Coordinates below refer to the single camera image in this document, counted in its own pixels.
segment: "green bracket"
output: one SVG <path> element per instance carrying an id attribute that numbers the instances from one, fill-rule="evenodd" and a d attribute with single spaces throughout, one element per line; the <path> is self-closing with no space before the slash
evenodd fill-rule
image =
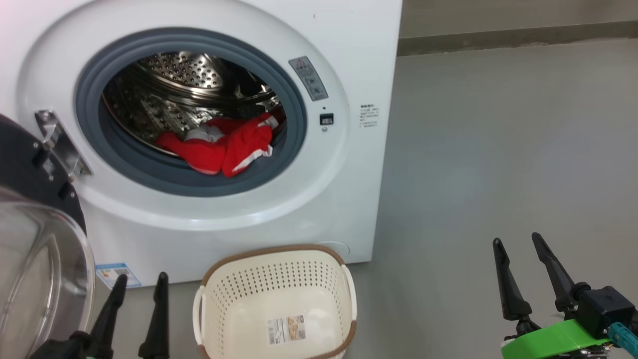
<path id="1" fill-rule="evenodd" d="M 610 342 L 594 339 L 575 319 L 527 333 L 505 345 L 503 359 L 544 359 Z"/>

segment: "blue and white sticker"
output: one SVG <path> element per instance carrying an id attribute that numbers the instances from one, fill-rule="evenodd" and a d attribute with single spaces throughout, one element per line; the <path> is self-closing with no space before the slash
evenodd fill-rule
<path id="1" fill-rule="evenodd" d="M 115 281 L 122 274 L 126 274 L 128 277 L 128 281 L 126 282 L 127 288 L 142 286 L 140 281 L 135 278 L 135 275 L 130 269 L 128 269 L 125 263 L 98 264 L 95 266 L 95 274 L 102 280 L 102 282 L 104 282 L 104 284 L 107 285 L 109 289 L 113 289 Z"/>

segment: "white handle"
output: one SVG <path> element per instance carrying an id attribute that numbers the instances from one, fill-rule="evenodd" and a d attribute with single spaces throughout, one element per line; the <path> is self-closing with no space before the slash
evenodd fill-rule
<path id="1" fill-rule="evenodd" d="M 195 300 L 193 301 L 193 332 L 195 333 L 195 341 L 197 345 L 202 345 L 202 320 L 204 312 L 206 310 L 206 298 L 203 296 L 204 286 L 200 286 L 195 293 Z M 202 315 L 200 317 L 200 304 L 202 308 Z"/>
<path id="2" fill-rule="evenodd" d="M 355 282 L 352 280 L 352 274 L 345 264 L 342 264 L 343 273 L 346 274 L 348 281 L 348 289 L 350 290 L 350 300 L 352 301 L 352 320 L 357 320 L 357 292 L 355 291 Z"/>

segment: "gray rubber seal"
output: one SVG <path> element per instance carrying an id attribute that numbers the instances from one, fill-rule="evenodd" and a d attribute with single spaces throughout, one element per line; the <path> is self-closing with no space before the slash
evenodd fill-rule
<path id="1" fill-rule="evenodd" d="M 107 83 L 130 63 L 170 51 L 205 52 L 253 72 L 279 96 L 287 130 L 275 139 L 271 157 L 255 160 L 233 177 L 209 176 L 178 158 L 154 151 L 129 136 L 101 101 Z M 229 36 L 188 28 L 153 29 L 122 38 L 95 55 L 84 68 L 75 95 L 78 122 L 96 152 L 121 174 L 139 184 L 176 195 L 214 197 L 259 187 L 281 173 L 297 156 L 306 136 L 304 101 L 292 79 L 271 58 Z"/>

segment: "laundry basket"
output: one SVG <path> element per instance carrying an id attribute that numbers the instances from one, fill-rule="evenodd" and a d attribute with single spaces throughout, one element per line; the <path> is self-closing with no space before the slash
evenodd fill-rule
<path id="1" fill-rule="evenodd" d="M 342 358 L 357 327 L 350 271 L 319 245 L 226 258 L 193 303 L 195 340 L 210 359 Z"/>

